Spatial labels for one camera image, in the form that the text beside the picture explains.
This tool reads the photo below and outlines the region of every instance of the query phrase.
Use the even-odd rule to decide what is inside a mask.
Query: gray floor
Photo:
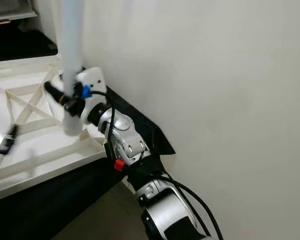
[[[52,240],[147,240],[142,211],[134,195],[120,183]]]

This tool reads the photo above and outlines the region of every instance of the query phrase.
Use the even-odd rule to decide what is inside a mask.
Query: black cable
[[[219,238],[219,240],[224,240],[223,236],[222,236],[222,233],[221,233],[221,230],[218,226],[218,223],[214,217],[214,215],[212,214],[211,210],[209,209],[209,207],[207,206],[207,204],[195,193],[193,192],[191,189],[189,189],[188,187],[186,187],[185,185],[183,185],[182,183],[176,181],[176,180],[173,180],[173,179],[170,179],[168,177],[165,177],[165,176],[160,176],[160,175],[154,175],[154,174],[150,174],[150,176],[153,178],[153,179],[157,179],[157,180],[162,180],[162,181],[167,181],[169,183],[172,183],[174,184],[175,186],[178,186],[182,189],[184,189],[186,192],[188,192],[192,197],[195,198],[195,200],[197,200],[201,206],[204,208],[204,210],[206,211],[206,213],[208,214],[209,218],[211,219],[211,222],[213,224],[213,227],[216,231],[216,234]]]
[[[110,106],[111,106],[111,120],[110,120],[110,124],[109,124],[108,136],[107,136],[106,140],[107,140],[109,148],[110,148],[110,154],[111,154],[110,158],[111,158],[111,160],[114,161],[115,160],[115,158],[114,158],[115,153],[114,153],[114,147],[113,147],[112,142],[111,142],[111,135],[112,135],[112,132],[113,132],[113,129],[114,129],[114,121],[115,121],[115,105],[114,105],[114,102],[108,96],[108,94],[106,94],[102,91],[90,91],[90,93],[105,96],[106,99],[108,100]]]
[[[165,174],[167,174],[169,176],[169,178],[172,181],[175,181],[167,171],[164,171],[164,172],[165,172]],[[190,203],[190,201],[188,200],[188,198],[186,197],[186,195],[182,192],[182,190],[180,189],[180,187],[178,185],[176,185],[176,184],[173,184],[173,185],[178,190],[178,192],[180,193],[181,197],[183,197],[183,199],[185,200],[185,202],[189,205],[189,207],[190,207],[191,211],[193,212],[193,214],[195,215],[196,219],[198,219],[201,227],[203,228],[203,231],[205,232],[205,235],[211,237],[211,234],[210,234],[207,226],[205,225],[204,221],[201,219],[201,217],[197,213],[196,209],[192,206],[192,204]]]

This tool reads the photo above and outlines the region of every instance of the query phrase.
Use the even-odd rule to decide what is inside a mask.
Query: white cylindrical tube
[[[75,75],[82,69],[82,27],[83,27],[83,2],[82,0],[62,0],[62,80],[64,93],[73,94]],[[64,112],[63,130],[67,135],[78,135],[83,124],[78,116],[71,117]]]

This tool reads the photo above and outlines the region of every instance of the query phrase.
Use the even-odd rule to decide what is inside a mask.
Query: robotic arm
[[[44,87],[71,116],[94,124],[108,139],[107,156],[116,170],[127,174],[140,206],[145,207],[141,219],[149,239],[209,239],[199,231],[199,223],[204,225],[199,215],[175,181],[168,178],[160,157],[149,151],[133,120],[106,103],[107,89],[101,69],[86,69],[76,75],[76,80],[73,96],[65,96],[50,82]],[[202,227],[209,235],[206,226]]]

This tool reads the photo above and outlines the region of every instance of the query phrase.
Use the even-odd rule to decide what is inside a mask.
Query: white tray
[[[64,134],[63,109],[43,90],[46,81],[62,88],[60,67],[56,56],[0,62],[0,143],[19,126],[9,155],[0,155],[0,199],[106,156],[96,127]]]

